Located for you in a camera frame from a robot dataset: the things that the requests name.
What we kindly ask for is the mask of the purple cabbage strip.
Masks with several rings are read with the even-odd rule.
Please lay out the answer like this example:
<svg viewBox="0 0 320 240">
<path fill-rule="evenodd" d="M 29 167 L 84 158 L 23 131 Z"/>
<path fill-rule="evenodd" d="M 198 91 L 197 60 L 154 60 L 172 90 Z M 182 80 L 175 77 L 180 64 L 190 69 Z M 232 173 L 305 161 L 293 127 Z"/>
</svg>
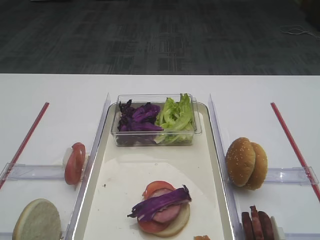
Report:
<svg viewBox="0 0 320 240">
<path fill-rule="evenodd" d="M 192 198 L 186 185 L 169 193 L 150 197 L 132 207 L 131 213 L 127 215 L 130 218 L 137 218 L 139 221 L 151 221 L 157 212 L 165 210 L 171 205 L 180 205 L 190 203 Z"/>
</svg>

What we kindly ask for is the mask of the green lettuce pile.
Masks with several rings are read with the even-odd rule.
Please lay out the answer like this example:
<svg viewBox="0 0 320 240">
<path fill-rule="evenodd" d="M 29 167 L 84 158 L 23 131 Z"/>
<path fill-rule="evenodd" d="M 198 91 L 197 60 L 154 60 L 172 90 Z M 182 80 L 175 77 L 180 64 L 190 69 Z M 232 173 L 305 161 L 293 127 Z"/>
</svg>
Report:
<svg viewBox="0 0 320 240">
<path fill-rule="evenodd" d="M 163 109 L 156 117 L 155 124 L 162 127 L 164 131 L 193 131 L 193 110 L 188 94 L 181 93 L 178 102 L 168 97 Z M 156 144 L 163 145 L 189 145 L 192 140 L 191 134 L 161 134 L 154 138 Z"/>
</svg>

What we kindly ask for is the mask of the upper tomato slice on bun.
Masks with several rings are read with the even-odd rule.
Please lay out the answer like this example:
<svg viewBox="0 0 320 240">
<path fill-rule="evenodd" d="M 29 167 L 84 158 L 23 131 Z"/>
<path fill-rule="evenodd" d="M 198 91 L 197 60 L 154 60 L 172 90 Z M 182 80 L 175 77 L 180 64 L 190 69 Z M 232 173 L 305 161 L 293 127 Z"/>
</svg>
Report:
<svg viewBox="0 0 320 240">
<path fill-rule="evenodd" d="M 144 199 L 148 199 L 153 192 L 160 189 L 168 189 L 168 190 L 174 191 L 175 187 L 166 181 L 161 181 L 161 180 L 153 181 L 146 186 L 144 192 L 142 193 L 142 196 L 144 197 Z"/>
</svg>

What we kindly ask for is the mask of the tomato slice on bun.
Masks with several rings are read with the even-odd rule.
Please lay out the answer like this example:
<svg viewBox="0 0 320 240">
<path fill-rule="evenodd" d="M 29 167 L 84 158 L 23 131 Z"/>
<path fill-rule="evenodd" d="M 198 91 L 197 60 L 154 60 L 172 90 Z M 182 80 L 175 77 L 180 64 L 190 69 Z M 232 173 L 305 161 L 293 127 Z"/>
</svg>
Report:
<svg viewBox="0 0 320 240">
<path fill-rule="evenodd" d="M 144 197 L 144 199 L 148 199 L 153 192 L 160 189 L 168 189 L 168 190 L 174 191 L 175 187 L 166 181 L 161 181 L 161 180 L 153 181 L 146 186 L 144 192 L 142 193 L 142 196 Z"/>
<path fill-rule="evenodd" d="M 170 225 L 170 221 L 168 222 L 157 222 L 154 220 L 151 221 L 140 221 L 137 220 L 138 226 L 140 227 L 140 229 L 146 233 L 159 233 L 163 230 L 165 230 L 169 225 Z"/>
</svg>

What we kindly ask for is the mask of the white plastic tomato stopper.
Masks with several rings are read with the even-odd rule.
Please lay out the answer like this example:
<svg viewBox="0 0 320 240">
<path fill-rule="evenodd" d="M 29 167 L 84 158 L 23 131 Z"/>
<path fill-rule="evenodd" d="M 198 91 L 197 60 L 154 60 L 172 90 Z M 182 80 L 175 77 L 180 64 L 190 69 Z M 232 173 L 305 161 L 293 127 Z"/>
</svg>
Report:
<svg viewBox="0 0 320 240">
<path fill-rule="evenodd" d="M 62 165 L 63 167 L 65 168 L 67 163 L 68 163 L 68 160 L 71 156 L 71 154 L 73 153 L 73 149 L 71 147 L 68 147 L 65 151 L 65 154 L 63 156 L 63 159 L 62 159 Z"/>
</svg>

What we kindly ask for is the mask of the upright tomato slices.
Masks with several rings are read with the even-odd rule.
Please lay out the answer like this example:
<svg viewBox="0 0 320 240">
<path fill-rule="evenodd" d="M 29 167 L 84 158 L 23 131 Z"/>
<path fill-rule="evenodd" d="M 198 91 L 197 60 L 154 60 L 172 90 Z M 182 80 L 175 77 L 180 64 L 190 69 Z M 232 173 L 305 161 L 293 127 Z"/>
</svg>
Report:
<svg viewBox="0 0 320 240">
<path fill-rule="evenodd" d="M 68 185 L 77 185 L 81 179 L 83 165 L 86 158 L 86 148 L 81 142 L 72 145 L 72 153 L 68 158 L 64 170 L 64 179 Z"/>
</svg>

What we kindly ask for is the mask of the lower tomato slice on bun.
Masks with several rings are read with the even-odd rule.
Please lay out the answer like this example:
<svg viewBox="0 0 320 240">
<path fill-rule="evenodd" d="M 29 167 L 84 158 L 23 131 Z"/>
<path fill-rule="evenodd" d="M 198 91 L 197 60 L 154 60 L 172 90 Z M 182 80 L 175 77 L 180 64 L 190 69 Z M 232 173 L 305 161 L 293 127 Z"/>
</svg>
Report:
<svg viewBox="0 0 320 240">
<path fill-rule="evenodd" d="M 138 226 L 140 227 L 140 229 L 146 233 L 159 233 L 163 230 L 165 230 L 169 225 L 170 225 L 170 221 L 168 222 L 157 222 L 154 220 L 151 221 L 140 221 L 137 220 Z"/>
</svg>

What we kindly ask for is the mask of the left dark meat patty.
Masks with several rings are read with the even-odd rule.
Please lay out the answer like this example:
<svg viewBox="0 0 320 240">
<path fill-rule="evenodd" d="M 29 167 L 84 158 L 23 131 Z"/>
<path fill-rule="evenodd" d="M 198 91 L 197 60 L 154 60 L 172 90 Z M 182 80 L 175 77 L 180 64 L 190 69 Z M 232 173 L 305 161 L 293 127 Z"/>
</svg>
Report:
<svg viewBox="0 0 320 240">
<path fill-rule="evenodd" d="M 252 226 L 252 220 L 250 218 L 250 215 L 248 212 L 242 212 L 241 213 L 241 219 L 242 219 L 242 227 L 244 230 L 244 235 L 246 240 L 254 240 L 254 233 L 253 233 L 253 226 Z"/>
</svg>

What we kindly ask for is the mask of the dark meat patty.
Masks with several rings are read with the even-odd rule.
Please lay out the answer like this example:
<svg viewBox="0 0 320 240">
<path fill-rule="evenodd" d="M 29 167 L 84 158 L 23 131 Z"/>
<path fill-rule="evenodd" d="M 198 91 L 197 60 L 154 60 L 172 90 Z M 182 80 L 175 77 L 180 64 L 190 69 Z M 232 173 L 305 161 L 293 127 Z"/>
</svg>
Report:
<svg viewBox="0 0 320 240">
<path fill-rule="evenodd" d="M 258 211 L 258 217 L 262 228 L 264 240 L 274 240 L 274 232 L 271 219 L 264 211 Z"/>
<path fill-rule="evenodd" d="M 241 219 L 242 219 L 242 227 L 244 230 L 244 235 L 246 240 L 254 240 L 254 233 L 253 233 L 253 226 L 252 226 L 252 220 L 250 218 L 250 215 L 248 212 L 242 212 L 241 213 Z"/>
</svg>

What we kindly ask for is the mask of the bacon strip between patties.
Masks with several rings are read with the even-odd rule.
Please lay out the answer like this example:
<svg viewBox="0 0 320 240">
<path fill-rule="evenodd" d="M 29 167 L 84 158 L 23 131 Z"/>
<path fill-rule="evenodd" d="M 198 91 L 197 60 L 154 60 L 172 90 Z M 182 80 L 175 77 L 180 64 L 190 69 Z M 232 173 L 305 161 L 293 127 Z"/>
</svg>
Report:
<svg viewBox="0 0 320 240">
<path fill-rule="evenodd" d="M 250 210 L 251 210 L 252 228 L 253 228 L 253 233 L 254 233 L 255 239 L 256 240 L 264 240 L 262 226 L 261 226 L 261 222 L 259 219 L 259 215 L 258 215 L 258 211 L 256 209 L 256 206 L 255 205 L 250 206 Z"/>
</svg>

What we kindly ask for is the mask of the right dark meat patty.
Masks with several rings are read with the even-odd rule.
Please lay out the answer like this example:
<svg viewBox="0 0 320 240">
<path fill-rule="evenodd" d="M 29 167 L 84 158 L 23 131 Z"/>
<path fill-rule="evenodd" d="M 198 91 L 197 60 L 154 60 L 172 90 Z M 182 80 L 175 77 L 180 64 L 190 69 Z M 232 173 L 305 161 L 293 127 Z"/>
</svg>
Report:
<svg viewBox="0 0 320 240">
<path fill-rule="evenodd" d="M 264 240 L 274 240 L 274 232 L 271 219 L 264 211 L 258 211 L 258 217 L 262 228 Z"/>
</svg>

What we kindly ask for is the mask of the clear plastic salad container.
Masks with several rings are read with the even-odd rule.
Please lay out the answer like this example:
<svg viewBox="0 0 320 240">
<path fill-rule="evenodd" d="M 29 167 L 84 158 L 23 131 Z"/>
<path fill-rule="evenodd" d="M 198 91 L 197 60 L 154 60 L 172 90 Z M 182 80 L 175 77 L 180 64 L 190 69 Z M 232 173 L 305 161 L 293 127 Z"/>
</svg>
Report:
<svg viewBox="0 0 320 240">
<path fill-rule="evenodd" d="M 202 132 L 189 93 L 123 94 L 114 107 L 110 133 L 117 146 L 188 146 Z"/>
</svg>

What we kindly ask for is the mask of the purple cabbage pile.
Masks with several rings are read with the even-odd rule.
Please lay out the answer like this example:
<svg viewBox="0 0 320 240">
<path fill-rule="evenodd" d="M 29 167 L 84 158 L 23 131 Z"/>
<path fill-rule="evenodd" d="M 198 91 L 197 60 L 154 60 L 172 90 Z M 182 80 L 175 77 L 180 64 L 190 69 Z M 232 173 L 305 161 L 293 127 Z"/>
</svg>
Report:
<svg viewBox="0 0 320 240">
<path fill-rule="evenodd" d="M 150 102 L 141 105 L 138 108 L 132 107 L 132 100 L 126 103 L 119 103 L 121 117 L 118 123 L 120 132 L 145 132 L 162 131 L 163 128 L 156 125 L 157 115 L 160 113 L 160 106 Z M 152 134 L 120 135 L 117 137 L 117 143 L 120 146 L 133 145 L 154 145 L 156 142 Z"/>
</svg>

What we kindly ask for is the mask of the white rectangular serving tray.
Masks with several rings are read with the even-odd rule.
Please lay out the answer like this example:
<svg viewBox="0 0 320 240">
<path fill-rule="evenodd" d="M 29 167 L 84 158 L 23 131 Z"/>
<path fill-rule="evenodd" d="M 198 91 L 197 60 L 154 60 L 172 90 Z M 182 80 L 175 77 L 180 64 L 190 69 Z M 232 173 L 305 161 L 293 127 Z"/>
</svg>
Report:
<svg viewBox="0 0 320 240">
<path fill-rule="evenodd" d="M 187 186 L 192 198 L 190 218 L 176 240 L 207 235 L 212 240 L 233 238 L 225 193 L 217 159 L 208 108 L 199 103 L 196 114 L 201 134 L 187 146 L 116 146 L 111 125 L 112 104 L 90 180 L 72 237 L 75 240 L 153 240 L 129 217 L 142 200 L 146 186 L 166 181 L 176 188 Z"/>
</svg>

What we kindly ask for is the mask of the front sesame bun top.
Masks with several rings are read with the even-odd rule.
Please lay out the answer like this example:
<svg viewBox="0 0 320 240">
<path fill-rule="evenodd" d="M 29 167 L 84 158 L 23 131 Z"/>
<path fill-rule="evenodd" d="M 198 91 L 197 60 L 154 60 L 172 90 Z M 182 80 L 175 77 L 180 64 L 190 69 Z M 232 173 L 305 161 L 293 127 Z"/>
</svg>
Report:
<svg viewBox="0 0 320 240">
<path fill-rule="evenodd" d="M 246 137 L 235 139 L 229 146 L 226 167 L 230 180 L 237 187 L 243 187 L 251 177 L 256 163 L 256 154 Z"/>
</svg>

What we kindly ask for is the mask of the ham slice on bun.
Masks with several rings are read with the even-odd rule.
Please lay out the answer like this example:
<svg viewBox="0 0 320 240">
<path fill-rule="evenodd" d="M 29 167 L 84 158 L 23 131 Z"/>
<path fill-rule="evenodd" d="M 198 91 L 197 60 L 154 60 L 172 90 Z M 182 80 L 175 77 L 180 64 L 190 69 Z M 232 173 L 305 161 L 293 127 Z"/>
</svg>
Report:
<svg viewBox="0 0 320 240">
<path fill-rule="evenodd" d="M 156 191 L 154 191 L 150 195 L 150 198 L 159 197 L 161 195 L 164 195 L 164 194 L 167 194 L 170 192 L 172 192 L 172 190 L 167 189 L 167 188 L 160 188 L 160 189 L 157 189 Z M 174 220 L 178 216 L 180 210 L 181 210 L 180 205 L 170 205 L 166 209 L 163 209 L 162 211 L 157 211 L 154 214 L 152 219 L 158 223 L 171 222 L 172 220 Z"/>
</svg>

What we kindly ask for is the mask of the bun bottom on tray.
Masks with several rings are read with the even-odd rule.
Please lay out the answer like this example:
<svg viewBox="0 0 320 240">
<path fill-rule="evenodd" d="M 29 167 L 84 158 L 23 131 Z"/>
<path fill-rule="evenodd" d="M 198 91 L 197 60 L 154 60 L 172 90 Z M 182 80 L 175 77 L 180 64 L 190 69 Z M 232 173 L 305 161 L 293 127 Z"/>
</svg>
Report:
<svg viewBox="0 0 320 240">
<path fill-rule="evenodd" d="M 190 205 L 189 203 L 180 204 L 180 212 L 178 216 L 170 221 L 169 226 L 157 233 L 151 233 L 158 237 L 172 237 L 178 234 L 188 223 L 190 217 Z"/>
</svg>

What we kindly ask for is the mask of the rear golden bun top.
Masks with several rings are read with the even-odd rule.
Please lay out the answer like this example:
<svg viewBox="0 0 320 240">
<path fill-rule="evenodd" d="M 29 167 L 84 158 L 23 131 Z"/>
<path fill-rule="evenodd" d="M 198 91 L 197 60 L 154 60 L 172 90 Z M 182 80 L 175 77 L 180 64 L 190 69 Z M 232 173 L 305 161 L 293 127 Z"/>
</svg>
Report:
<svg viewBox="0 0 320 240">
<path fill-rule="evenodd" d="M 254 191 L 259 189 L 266 179 L 268 172 L 268 157 L 265 150 L 258 143 L 251 142 L 251 145 L 255 152 L 255 165 L 253 172 L 244 187 Z"/>
</svg>

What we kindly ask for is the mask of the right red tape strip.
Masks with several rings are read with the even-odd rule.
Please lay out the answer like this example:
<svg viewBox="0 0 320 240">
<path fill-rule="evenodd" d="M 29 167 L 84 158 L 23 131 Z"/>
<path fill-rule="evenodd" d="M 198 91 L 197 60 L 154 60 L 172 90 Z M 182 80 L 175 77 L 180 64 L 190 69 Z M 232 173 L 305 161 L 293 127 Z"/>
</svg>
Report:
<svg viewBox="0 0 320 240">
<path fill-rule="evenodd" d="M 305 161 L 305 159 L 304 159 L 304 157 L 303 157 L 298 145 L 296 144 L 296 142 L 295 142 L 295 140 L 294 140 L 294 138 L 293 138 L 293 136 L 292 136 L 292 134 L 291 134 L 286 122 L 285 122 L 285 120 L 283 119 L 283 117 L 282 117 L 282 115 L 281 115 L 276 103 L 275 102 L 271 102 L 270 105 L 271 105 L 271 107 L 272 107 L 272 109 L 273 109 L 273 111 L 274 111 L 274 113 L 275 113 L 275 115 L 276 115 L 276 117 L 277 117 L 277 119 L 278 119 L 278 121 L 279 121 L 279 123 L 280 123 L 280 125 L 281 125 L 281 127 L 282 127 L 282 129 L 283 129 L 283 131 L 284 131 L 284 133 L 285 133 L 285 135 L 286 135 L 286 137 L 287 137 L 287 139 L 288 139 L 288 141 L 289 141 L 289 143 L 290 143 L 290 145 L 291 145 L 296 157 L 297 157 L 297 159 L 299 160 L 301 167 L 304 169 L 305 174 L 309 179 L 309 182 L 310 182 L 310 184 L 312 186 L 312 189 L 313 189 L 317 199 L 320 200 L 320 188 L 319 188 L 319 184 L 316 183 L 316 175 L 311 172 L 311 168 L 307 165 L 307 163 L 306 163 L 306 161 Z"/>
</svg>

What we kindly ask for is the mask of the red tape strip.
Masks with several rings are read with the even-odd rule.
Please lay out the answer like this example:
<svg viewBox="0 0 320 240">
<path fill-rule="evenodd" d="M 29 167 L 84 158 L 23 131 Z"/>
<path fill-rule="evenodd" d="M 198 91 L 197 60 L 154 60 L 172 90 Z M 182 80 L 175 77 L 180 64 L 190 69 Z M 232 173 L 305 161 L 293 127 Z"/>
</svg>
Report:
<svg viewBox="0 0 320 240">
<path fill-rule="evenodd" d="M 291 145 L 296 157 L 297 157 L 297 159 L 299 160 L 301 167 L 304 169 L 305 174 L 309 179 L 309 182 L 310 182 L 310 184 L 312 186 L 312 189 L 313 189 L 317 199 L 320 200 L 320 188 L 319 188 L 319 184 L 316 183 L 316 175 L 311 172 L 311 168 L 307 165 L 307 163 L 306 163 L 306 161 L 305 161 L 305 159 L 304 159 L 304 157 L 303 157 L 298 145 L 296 144 L 296 142 L 295 142 L 295 140 L 294 140 L 294 138 L 293 138 L 293 136 L 292 136 L 292 134 L 291 134 L 286 122 L 285 122 L 285 120 L 283 119 L 283 117 L 282 117 L 282 115 L 281 115 L 276 103 L 275 102 L 271 102 L 270 105 L 271 105 L 271 107 L 272 107 L 272 109 L 273 109 L 273 111 L 274 111 L 274 113 L 275 113 L 275 115 L 276 115 L 276 117 L 277 117 L 277 119 L 278 119 L 278 121 L 279 121 L 279 123 L 280 123 L 280 125 L 281 125 L 281 127 L 282 127 L 282 129 L 283 129 L 283 131 L 284 131 L 284 133 L 285 133 L 285 135 L 286 135 L 286 137 L 287 137 L 287 139 L 288 139 L 288 141 L 289 141 L 289 143 L 290 143 L 290 145 Z"/>
<path fill-rule="evenodd" d="M 47 108 L 49 107 L 50 103 L 45 102 L 42 109 L 38 113 L 36 119 L 34 120 L 33 124 L 31 125 L 29 131 L 27 132 L 26 136 L 24 137 L 22 143 L 20 144 L 19 148 L 17 149 L 15 155 L 13 156 L 12 160 L 8 163 L 8 166 L 3 169 L 3 174 L 0 177 L 0 188 L 3 187 L 5 184 L 9 174 L 13 170 L 15 164 L 17 163 L 21 153 L 23 152 L 24 148 L 26 147 L 29 139 L 31 138 L 33 132 L 35 131 L 36 127 L 38 126 L 39 122 L 41 121 L 43 115 L 45 114 Z"/>
</svg>

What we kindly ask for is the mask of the left red tape strip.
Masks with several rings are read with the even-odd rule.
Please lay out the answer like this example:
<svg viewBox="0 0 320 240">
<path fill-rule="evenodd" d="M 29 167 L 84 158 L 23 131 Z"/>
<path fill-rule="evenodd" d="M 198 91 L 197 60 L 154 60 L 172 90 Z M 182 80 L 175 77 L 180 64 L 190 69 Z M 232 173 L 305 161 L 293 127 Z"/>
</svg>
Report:
<svg viewBox="0 0 320 240">
<path fill-rule="evenodd" d="M 43 115 L 45 114 L 47 108 L 49 107 L 50 103 L 45 102 L 42 109 L 38 113 L 36 119 L 34 120 L 33 124 L 31 125 L 29 131 L 27 132 L 26 136 L 24 137 L 22 143 L 20 144 L 19 148 L 17 149 L 15 155 L 13 156 L 12 160 L 8 163 L 8 166 L 3 169 L 3 174 L 0 177 L 0 188 L 3 187 L 5 184 L 9 174 L 13 170 L 15 164 L 17 163 L 21 153 L 23 152 L 24 148 L 26 147 L 29 139 L 31 138 L 33 132 L 35 131 L 36 127 L 38 126 L 39 122 L 41 121 Z"/>
</svg>

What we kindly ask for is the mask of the right long clear divider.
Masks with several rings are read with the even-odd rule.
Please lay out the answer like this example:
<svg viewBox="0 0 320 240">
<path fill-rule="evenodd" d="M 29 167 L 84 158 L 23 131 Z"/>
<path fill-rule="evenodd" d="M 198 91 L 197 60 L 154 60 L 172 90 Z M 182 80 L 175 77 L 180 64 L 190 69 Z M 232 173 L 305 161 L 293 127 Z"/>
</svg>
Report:
<svg viewBox="0 0 320 240">
<path fill-rule="evenodd" d="M 229 224 L 231 227 L 232 239 L 244 240 L 245 236 L 244 236 L 244 231 L 243 231 L 241 221 L 239 220 L 235 196 L 233 192 L 233 185 L 231 184 L 231 182 L 229 182 L 227 165 L 225 161 L 224 146 L 221 138 L 219 122 L 218 122 L 217 113 L 216 113 L 216 107 L 211 94 L 209 94 L 209 98 L 208 98 L 208 107 L 209 107 L 209 113 L 210 113 L 210 119 L 211 119 L 210 121 L 211 121 L 212 131 L 214 135 L 216 152 L 217 152 L 217 159 L 219 164 L 221 181 L 223 185 L 224 198 L 226 201 Z"/>
</svg>

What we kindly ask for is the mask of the long clear divider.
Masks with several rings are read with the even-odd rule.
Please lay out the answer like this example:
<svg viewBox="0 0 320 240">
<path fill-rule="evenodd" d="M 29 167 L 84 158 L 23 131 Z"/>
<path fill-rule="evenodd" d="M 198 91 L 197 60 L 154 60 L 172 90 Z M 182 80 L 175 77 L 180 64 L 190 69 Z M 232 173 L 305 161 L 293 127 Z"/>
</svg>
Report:
<svg viewBox="0 0 320 240">
<path fill-rule="evenodd" d="M 97 167 L 95 162 L 101 164 L 98 157 L 99 145 L 103 135 L 108 110 L 111 104 L 110 95 L 106 96 L 100 121 L 97 127 L 93 145 L 88 157 L 87 165 L 84 169 L 82 182 L 73 208 L 70 222 L 63 233 L 64 240 L 82 240 L 86 231 L 90 208 L 95 192 L 95 184 L 98 179 Z"/>
<path fill-rule="evenodd" d="M 219 122 L 218 122 L 217 113 L 216 113 L 216 107 L 211 94 L 209 94 L 209 98 L 208 98 L 208 107 L 209 107 L 209 113 L 210 113 L 210 119 L 211 119 L 210 121 L 211 121 L 212 131 L 214 135 L 216 152 L 217 152 L 217 159 L 219 164 L 221 181 L 223 185 L 224 198 L 226 201 L 229 224 L 231 227 L 232 239 L 244 240 L 245 236 L 244 236 L 244 231 L 243 231 L 241 221 L 239 220 L 235 196 L 233 192 L 233 185 L 231 184 L 231 182 L 229 182 L 227 165 L 225 161 L 224 146 L 221 138 Z"/>
</svg>

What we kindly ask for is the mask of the left long clear divider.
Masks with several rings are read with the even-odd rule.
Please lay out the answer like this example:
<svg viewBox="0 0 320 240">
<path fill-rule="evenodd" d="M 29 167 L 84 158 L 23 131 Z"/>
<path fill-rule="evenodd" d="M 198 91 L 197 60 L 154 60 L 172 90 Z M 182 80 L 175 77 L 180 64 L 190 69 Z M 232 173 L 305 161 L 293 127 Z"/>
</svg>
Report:
<svg viewBox="0 0 320 240">
<path fill-rule="evenodd" d="M 82 182 L 73 208 L 70 222 L 63 233 L 64 240 L 82 240 L 86 231 L 90 208 L 95 192 L 95 184 L 98 179 L 97 167 L 95 162 L 101 164 L 98 157 L 99 145 L 103 135 L 108 110 L 111 104 L 110 95 L 106 96 L 100 121 L 97 127 L 93 145 L 88 157 L 87 165 L 84 169 Z"/>
</svg>

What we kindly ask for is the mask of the upright pale bun half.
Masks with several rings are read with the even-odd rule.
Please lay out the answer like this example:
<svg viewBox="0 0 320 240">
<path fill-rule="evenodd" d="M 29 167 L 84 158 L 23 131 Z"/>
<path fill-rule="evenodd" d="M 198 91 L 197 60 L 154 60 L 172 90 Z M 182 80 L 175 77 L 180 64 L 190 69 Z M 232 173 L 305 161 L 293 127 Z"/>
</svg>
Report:
<svg viewBox="0 0 320 240">
<path fill-rule="evenodd" d="M 59 240 L 62 236 L 60 214 L 47 199 L 31 201 L 21 212 L 13 233 L 13 240 Z"/>
</svg>

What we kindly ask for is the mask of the white plastic patty stopper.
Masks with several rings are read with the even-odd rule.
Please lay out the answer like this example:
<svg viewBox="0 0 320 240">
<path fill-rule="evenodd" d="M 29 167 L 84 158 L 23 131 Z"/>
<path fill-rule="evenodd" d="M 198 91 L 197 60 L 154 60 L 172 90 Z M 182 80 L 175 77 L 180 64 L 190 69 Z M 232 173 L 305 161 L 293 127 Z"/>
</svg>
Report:
<svg viewBox="0 0 320 240">
<path fill-rule="evenodd" d="M 280 237 L 279 237 L 278 227 L 277 227 L 277 224 L 276 224 L 275 217 L 271 216 L 270 217 L 270 221 L 271 221 L 271 225 L 272 225 L 272 231 L 273 231 L 274 240 L 279 240 Z"/>
</svg>

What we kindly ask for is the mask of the upper right clear rail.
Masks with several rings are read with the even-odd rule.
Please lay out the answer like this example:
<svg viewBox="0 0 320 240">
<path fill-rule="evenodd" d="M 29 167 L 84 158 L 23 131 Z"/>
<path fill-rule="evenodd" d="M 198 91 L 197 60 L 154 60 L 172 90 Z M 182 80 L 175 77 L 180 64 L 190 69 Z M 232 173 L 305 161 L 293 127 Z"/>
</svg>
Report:
<svg viewBox="0 0 320 240">
<path fill-rule="evenodd" d="M 319 184 L 319 180 L 315 175 L 313 168 L 310 166 L 292 168 L 269 168 L 264 183 L 317 186 Z"/>
</svg>

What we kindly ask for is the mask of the upper left clear rail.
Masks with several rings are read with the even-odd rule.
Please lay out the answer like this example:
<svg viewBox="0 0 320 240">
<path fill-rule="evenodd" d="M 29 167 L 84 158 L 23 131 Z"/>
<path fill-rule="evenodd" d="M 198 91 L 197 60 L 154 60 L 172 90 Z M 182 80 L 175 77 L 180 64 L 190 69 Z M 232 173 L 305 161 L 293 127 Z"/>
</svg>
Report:
<svg viewBox="0 0 320 240">
<path fill-rule="evenodd" d="M 68 160 L 64 158 L 62 164 L 31 165 L 16 163 L 9 171 L 7 180 L 64 180 L 65 167 Z"/>
</svg>

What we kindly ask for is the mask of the lower right clear rail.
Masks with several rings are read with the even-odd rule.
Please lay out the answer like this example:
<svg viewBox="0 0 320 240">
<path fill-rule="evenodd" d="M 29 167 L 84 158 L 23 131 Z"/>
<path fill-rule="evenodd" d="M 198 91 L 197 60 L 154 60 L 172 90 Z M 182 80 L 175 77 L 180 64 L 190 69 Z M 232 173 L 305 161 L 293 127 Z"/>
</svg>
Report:
<svg viewBox="0 0 320 240">
<path fill-rule="evenodd" d="M 276 240 L 320 240 L 319 233 L 285 233 L 282 227 L 278 227 L 274 233 Z"/>
</svg>

